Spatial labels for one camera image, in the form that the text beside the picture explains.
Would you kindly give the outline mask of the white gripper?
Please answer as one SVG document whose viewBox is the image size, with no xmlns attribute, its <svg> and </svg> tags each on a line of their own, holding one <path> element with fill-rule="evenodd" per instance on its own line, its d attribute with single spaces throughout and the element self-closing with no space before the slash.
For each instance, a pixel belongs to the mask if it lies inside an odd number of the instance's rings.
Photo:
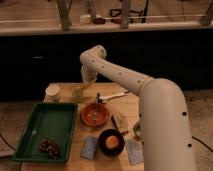
<svg viewBox="0 0 213 171">
<path fill-rule="evenodd" d="M 84 81 L 84 83 L 82 83 L 81 88 L 85 90 L 95 83 L 98 72 L 86 66 L 82 66 L 81 75 L 82 75 L 82 80 Z"/>
</svg>

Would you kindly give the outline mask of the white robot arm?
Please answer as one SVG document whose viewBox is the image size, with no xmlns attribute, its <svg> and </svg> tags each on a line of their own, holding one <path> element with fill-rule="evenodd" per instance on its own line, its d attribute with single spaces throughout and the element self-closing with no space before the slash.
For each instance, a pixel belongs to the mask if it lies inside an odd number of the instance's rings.
<svg viewBox="0 0 213 171">
<path fill-rule="evenodd" d="M 144 171 L 197 171 L 186 100 L 174 82 L 106 60 L 96 45 L 80 55 L 85 83 L 102 75 L 139 97 Z"/>
</svg>

